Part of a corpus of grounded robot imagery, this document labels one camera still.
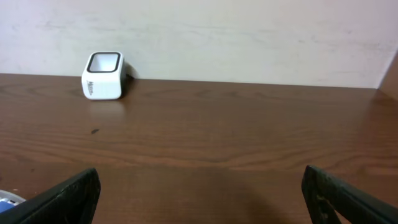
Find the white wall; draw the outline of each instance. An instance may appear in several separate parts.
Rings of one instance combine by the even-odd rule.
[[[397,0],[0,0],[0,72],[80,76],[119,50],[139,78],[375,88]]]

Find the dark spot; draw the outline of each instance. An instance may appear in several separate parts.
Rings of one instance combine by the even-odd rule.
[[[95,134],[97,131],[99,131],[99,129],[94,129],[91,131],[91,134]]]

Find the black logo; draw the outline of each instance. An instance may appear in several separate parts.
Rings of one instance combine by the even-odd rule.
[[[88,92],[90,93],[90,96],[93,94],[93,85],[93,82],[87,81]]]

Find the brown wooden tabletop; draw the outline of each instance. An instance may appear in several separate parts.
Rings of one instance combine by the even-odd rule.
[[[311,223],[307,164],[398,205],[398,104],[355,88],[0,75],[0,189],[26,199],[95,167],[93,223]]]

